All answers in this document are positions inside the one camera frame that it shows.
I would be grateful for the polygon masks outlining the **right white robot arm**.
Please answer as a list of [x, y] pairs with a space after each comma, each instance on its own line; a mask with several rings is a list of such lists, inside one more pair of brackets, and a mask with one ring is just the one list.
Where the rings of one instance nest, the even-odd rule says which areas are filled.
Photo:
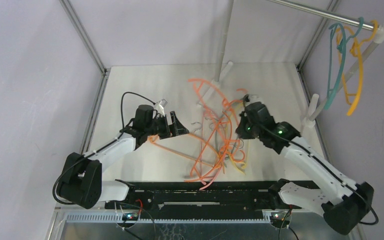
[[281, 178], [269, 188], [269, 203], [275, 208], [293, 205], [315, 213], [328, 226], [341, 235], [347, 235], [363, 218], [372, 213], [374, 221], [379, 217], [372, 207], [374, 188], [367, 182], [357, 183], [320, 154], [286, 121], [276, 122], [267, 106], [256, 95], [243, 98], [244, 110], [235, 132], [240, 139], [258, 139], [278, 155], [292, 162], [303, 171], [317, 189], [299, 186]]

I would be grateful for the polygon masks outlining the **teal plastic hanger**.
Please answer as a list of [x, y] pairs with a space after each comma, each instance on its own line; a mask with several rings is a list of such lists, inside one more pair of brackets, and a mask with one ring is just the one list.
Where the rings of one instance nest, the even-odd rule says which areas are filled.
[[[349, 40], [355, 39], [357, 35], [362, 30], [364, 23], [364, 18], [361, 16], [358, 18], [358, 25], [356, 33], [351, 33], [349, 36], [346, 34], [346, 28], [343, 24], [337, 22], [333, 23], [328, 27], [328, 30], [330, 30], [329, 33], [329, 67], [328, 67], [328, 79], [327, 79], [327, 91], [326, 91], [326, 103], [323, 107], [323, 110], [328, 110], [333, 103], [337, 92], [339, 90], [342, 74], [344, 73], [344, 67], [346, 62], [346, 51], [347, 51], [347, 44]], [[337, 76], [335, 79], [335, 82], [333, 86], [331, 86], [331, 80], [332, 80], [332, 64], [333, 64], [333, 40], [334, 37], [337, 34], [337, 30], [339, 30], [339, 34], [341, 36], [339, 37], [339, 43], [336, 44], [336, 50], [339, 53], [339, 67]]]

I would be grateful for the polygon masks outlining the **orange plastic hanger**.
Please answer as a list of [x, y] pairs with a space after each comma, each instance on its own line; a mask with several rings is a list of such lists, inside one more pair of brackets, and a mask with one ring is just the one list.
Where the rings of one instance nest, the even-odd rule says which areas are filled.
[[[216, 83], [210, 82], [202, 78], [191, 78], [189, 82], [192, 84], [193, 90], [198, 98], [198, 106], [202, 109], [201, 123], [202, 128], [200, 134], [204, 140], [206, 140], [210, 133], [212, 132], [213, 125], [208, 121], [203, 121], [203, 112], [205, 109], [212, 109], [218, 115], [222, 112], [224, 108], [223, 102], [231, 102], [233, 100], [239, 100], [238, 98], [231, 98], [226, 93], [224, 93]], [[202, 161], [208, 164], [214, 164], [215, 154], [211, 151], [209, 147], [206, 148], [205, 153], [202, 155]], [[225, 163], [225, 172], [220, 174], [225, 174], [227, 171], [228, 165], [233, 165], [228, 161], [224, 160]], [[208, 170], [211, 169], [211, 166], [203, 165], [202, 172], [205, 174]], [[196, 179], [197, 175], [191, 176], [191, 179]]]

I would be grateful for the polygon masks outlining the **pale yellow hanger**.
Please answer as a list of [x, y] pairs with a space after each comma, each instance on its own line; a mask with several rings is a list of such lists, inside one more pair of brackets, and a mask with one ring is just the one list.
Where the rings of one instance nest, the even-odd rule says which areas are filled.
[[[243, 109], [242, 102], [239, 101], [234, 102], [230, 107], [229, 116], [237, 118], [237, 126], [239, 125], [239, 114]], [[236, 170], [245, 175], [245, 170], [248, 167], [250, 144], [247, 140], [239, 139], [237, 137], [235, 142], [230, 146], [230, 153], [227, 154], [225, 159], [228, 160]]]

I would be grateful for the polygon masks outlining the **yellow-orange plastic hanger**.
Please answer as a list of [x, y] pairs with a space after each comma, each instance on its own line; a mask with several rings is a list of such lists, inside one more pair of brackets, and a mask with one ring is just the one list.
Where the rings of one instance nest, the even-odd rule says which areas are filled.
[[[351, 55], [353, 58], [356, 59], [355, 70], [351, 70], [350, 75], [353, 76], [355, 73], [357, 73], [357, 78], [358, 78], [357, 89], [354, 92], [350, 92], [348, 90], [347, 74], [344, 72], [344, 69], [343, 69], [343, 74], [341, 77], [341, 81], [339, 84], [339, 89], [337, 91], [337, 94], [339, 93], [340, 90], [343, 90], [344, 99], [345, 99], [346, 104], [348, 105], [348, 110], [346, 112], [346, 115], [349, 117], [352, 116], [354, 114], [354, 112], [356, 111], [356, 109], [360, 103], [361, 95], [363, 92], [363, 85], [364, 85], [364, 79], [365, 79], [365, 77], [364, 77], [364, 61], [365, 60], [364, 60], [364, 56], [363, 56], [364, 51], [362, 50], [362, 46], [366, 43], [371, 43], [374, 40], [374, 38], [378, 35], [378, 32], [379, 32], [379, 26], [380, 26], [379, 22], [377, 20], [373, 19], [370, 21], [370, 23], [372, 24], [374, 29], [371, 31], [371, 35], [369, 37], [367, 37], [363, 40], [359, 40], [358, 35], [360, 34], [360, 32], [361, 32], [360, 31], [359, 34], [356, 36], [356, 38], [350, 39], [349, 42], [347, 43], [345, 63], [346, 63], [348, 55]], [[350, 34], [356, 33], [357, 28], [352, 29], [349, 26], [345, 26], [346, 35], [349, 36]], [[335, 43], [336, 43], [336, 47], [340, 41], [340, 36], [341, 36], [341, 34], [339, 33], [339, 30], [337, 30], [336, 35], [333, 38], [333, 41], [335, 41]]]

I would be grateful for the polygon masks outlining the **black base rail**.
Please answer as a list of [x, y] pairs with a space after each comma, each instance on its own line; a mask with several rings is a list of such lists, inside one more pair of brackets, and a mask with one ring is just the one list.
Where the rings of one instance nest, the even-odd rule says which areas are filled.
[[123, 208], [134, 206], [147, 211], [159, 205], [235, 206], [247, 210], [299, 209], [275, 196], [275, 181], [221, 181], [200, 190], [197, 182], [133, 182], [132, 190], [121, 203]]

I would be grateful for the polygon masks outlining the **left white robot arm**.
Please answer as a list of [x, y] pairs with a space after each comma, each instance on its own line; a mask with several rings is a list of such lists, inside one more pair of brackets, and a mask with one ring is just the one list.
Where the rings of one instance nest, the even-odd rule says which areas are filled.
[[169, 117], [171, 123], [158, 104], [141, 104], [128, 124], [104, 146], [83, 154], [70, 153], [53, 184], [54, 200], [84, 209], [91, 209], [99, 202], [115, 201], [125, 209], [133, 207], [137, 200], [131, 191], [133, 185], [119, 179], [104, 181], [103, 172], [123, 156], [137, 150], [149, 136], [167, 139], [189, 134], [174, 111]]

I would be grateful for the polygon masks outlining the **clothes rack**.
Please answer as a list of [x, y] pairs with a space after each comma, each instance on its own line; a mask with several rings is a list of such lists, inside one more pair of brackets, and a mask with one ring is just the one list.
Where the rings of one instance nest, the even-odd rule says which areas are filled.
[[[275, 1], [275, 3], [278, 5], [292, 8], [294, 10], [302, 11], [305, 13], [309, 13], [309, 14], [321, 17], [321, 20], [318, 24], [316, 31], [314, 32], [314, 35], [311, 39], [310, 44], [306, 48], [303, 54], [303, 57], [301, 58], [298, 65], [296, 66], [297, 72], [299, 74], [302, 73], [302, 70], [308, 58], [312, 54], [314, 47], [319, 43], [322, 34], [326, 29], [328, 29], [330, 25], [334, 23], [341, 23], [344, 26], [351, 27], [353, 30], [355, 30], [358, 26], [358, 18], [352, 18], [352, 17], [341, 15], [335, 12], [340, 4], [339, 0], [331, 0], [329, 2], [329, 5], [327, 6], [327, 9], [321, 9], [321, 8], [313, 7], [307, 4], [294, 2], [291, 0], [277, 0]], [[362, 30], [359, 33], [357, 38], [361, 41], [369, 37], [373, 29], [374, 27], [372, 26], [372, 24], [364, 20]], [[361, 50], [363, 51], [364, 62], [368, 59], [368, 57], [372, 54], [372, 52], [378, 47], [378, 45], [380, 45], [383, 41], [384, 41], [384, 23], [379, 24], [378, 35], [374, 38], [374, 40], [372, 42], [365, 43], [361, 47]], [[333, 52], [334, 51], [337, 51], [335, 41], [333, 41]], [[358, 86], [358, 74], [355, 73], [354, 75], [350, 75], [351, 70], [356, 69], [356, 65], [357, 65], [356, 59], [352, 57], [350, 54], [348, 54], [346, 57], [344, 72], [347, 74], [346, 75], [346, 78], [348, 79], [347, 87], [350, 92], [355, 92]], [[301, 121], [302, 130], [313, 129], [315, 127], [316, 118], [321, 114], [322, 111], [324, 111], [323, 107], [325, 106], [326, 98], [322, 102], [318, 102], [319, 95], [318, 94], [312, 95], [309, 101], [309, 107], [306, 111], [304, 118]]]

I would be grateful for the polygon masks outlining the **pink hanger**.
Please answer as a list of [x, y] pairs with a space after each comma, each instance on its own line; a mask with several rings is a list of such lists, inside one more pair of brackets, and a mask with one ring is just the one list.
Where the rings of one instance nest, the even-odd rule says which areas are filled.
[[[219, 114], [217, 114], [211, 108], [206, 108], [203, 111], [202, 120], [203, 121], [205, 121], [205, 120], [209, 121], [213, 126], [218, 115]], [[208, 141], [208, 143], [216, 149], [216, 144], [214, 142], [214, 135], [215, 135], [214, 130], [212, 129], [210, 136], [207, 139], [205, 139], [205, 141]], [[201, 148], [203, 146], [204, 146], [204, 144], [201, 143], [199, 155], [201, 154]], [[202, 183], [202, 187], [200, 188], [200, 190], [205, 190], [205, 189], [209, 188], [215, 182], [215, 180], [218, 178], [219, 174], [225, 172], [225, 159], [223, 159], [222, 156], [220, 156], [218, 159], [216, 159], [216, 157], [215, 157], [214, 167], [211, 167], [210, 170], [208, 170], [208, 172], [206, 172], [206, 173], [203, 173], [203, 167], [204, 167], [203, 164], [199, 163], [199, 172], [197, 174], [198, 174], [198, 180]]]

